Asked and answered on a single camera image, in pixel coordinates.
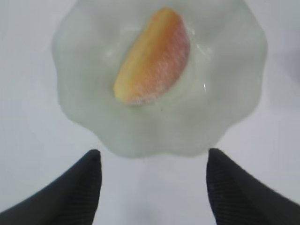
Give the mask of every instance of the fruit skin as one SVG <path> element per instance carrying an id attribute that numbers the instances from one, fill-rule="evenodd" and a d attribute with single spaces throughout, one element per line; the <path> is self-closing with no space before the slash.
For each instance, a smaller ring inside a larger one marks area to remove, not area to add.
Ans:
<path id="1" fill-rule="evenodd" d="M 123 62 L 113 90 L 129 105 L 151 102 L 180 77 L 190 41 L 180 15 L 170 8 L 157 11 Z"/>

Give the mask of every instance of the white table surface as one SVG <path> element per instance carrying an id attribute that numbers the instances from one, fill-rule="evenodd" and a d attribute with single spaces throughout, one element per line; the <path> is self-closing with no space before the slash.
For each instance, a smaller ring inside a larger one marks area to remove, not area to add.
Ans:
<path id="1" fill-rule="evenodd" d="M 120 158 L 62 113 L 50 43 L 74 3 L 0 1 L 0 211 L 98 148 L 103 185 L 94 224 L 214 225 L 205 185 L 207 154 L 192 159 Z M 247 3 L 269 44 L 262 99 L 217 147 L 300 203 L 300 1 Z"/>

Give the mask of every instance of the scalloped glass dish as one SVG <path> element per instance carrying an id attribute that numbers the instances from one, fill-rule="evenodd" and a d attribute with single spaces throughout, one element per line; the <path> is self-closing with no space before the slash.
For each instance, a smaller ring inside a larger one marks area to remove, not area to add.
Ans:
<path id="1" fill-rule="evenodd" d="M 113 84 L 127 50 L 159 8 L 182 15 L 188 65 L 157 101 L 125 106 Z M 59 101 L 74 122 L 119 156 L 196 156 L 258 104 L 265 34 L 241 0 L 80 0 L 52 43 Z"/>

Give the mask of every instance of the peach slice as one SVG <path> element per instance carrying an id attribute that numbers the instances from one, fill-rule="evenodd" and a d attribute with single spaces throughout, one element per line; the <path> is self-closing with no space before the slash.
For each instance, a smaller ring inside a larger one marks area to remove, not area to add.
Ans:
<path id="1" fill-rule="evenodd" d="M 151 18 L 125 58 L 113 90 L 129 105 L 151 102 L 180 77 L 190 51 L 190 41 L 180 15 L 162 8 Z"/>

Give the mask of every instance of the frosted glass plate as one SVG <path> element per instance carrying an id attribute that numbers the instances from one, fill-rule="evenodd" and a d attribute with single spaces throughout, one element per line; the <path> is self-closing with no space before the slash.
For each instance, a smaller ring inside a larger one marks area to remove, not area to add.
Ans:
<path id="1" fill-rule="evenodd" d="M 160 7 L 183 16 L 191 38 L 186 70 L 160 99 L 124 106 L 118 69 Z M 52 45 L 63 112 L 117 155 L 196 156 L 257 105 L 267 52 L 264 32 L 241 0 L 81 0 Z"/>

